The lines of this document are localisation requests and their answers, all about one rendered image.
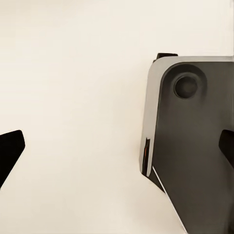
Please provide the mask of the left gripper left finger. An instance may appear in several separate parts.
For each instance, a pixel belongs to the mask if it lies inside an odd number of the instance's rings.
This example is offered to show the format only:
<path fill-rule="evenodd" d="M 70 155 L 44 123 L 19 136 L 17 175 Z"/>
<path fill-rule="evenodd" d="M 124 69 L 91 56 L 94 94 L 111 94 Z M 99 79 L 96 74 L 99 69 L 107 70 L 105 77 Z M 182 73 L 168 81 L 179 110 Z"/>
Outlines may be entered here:
<path fill-rule="evenodd" d="M 0 188 L 25 149 L 22 130 L 0 135 Z"/>

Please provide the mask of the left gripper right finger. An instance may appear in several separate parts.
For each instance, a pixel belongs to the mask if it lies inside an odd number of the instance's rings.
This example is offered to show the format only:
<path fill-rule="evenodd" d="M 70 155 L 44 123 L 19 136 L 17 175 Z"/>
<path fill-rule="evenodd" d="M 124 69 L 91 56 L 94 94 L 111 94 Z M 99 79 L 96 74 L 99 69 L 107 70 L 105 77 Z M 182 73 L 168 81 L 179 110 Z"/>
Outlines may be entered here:
<path fill-rule="evenodd" d="M 223 130 L 218 146 L 234 169 L 234 132 Z"/>

